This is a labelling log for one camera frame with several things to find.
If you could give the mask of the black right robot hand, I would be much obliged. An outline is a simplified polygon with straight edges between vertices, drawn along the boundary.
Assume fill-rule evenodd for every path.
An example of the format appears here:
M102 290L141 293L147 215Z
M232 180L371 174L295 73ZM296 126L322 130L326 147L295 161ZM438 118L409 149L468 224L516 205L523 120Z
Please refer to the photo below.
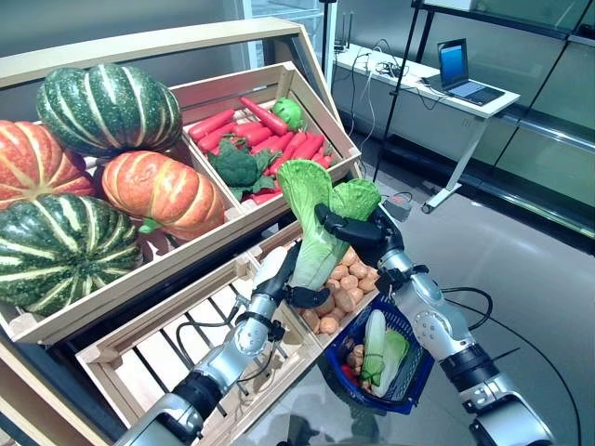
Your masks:
M314 212L327 232L350 245L361 260L373 267L400 272L412 268L404 253L403 236L381 205L366 221L340 216L322 203L315 205Z

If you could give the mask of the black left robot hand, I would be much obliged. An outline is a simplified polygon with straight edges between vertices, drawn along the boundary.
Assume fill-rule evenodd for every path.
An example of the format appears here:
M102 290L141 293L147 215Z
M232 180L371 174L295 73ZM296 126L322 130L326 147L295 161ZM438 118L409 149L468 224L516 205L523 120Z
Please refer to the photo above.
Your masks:
M277 306L286 301L291 306L304 309L320 307L329 299L330 291L326 288L313 291L290 286L288 283L292 275L292 269L281 268L276 272L261 269L254 279L253 292L266 296Z

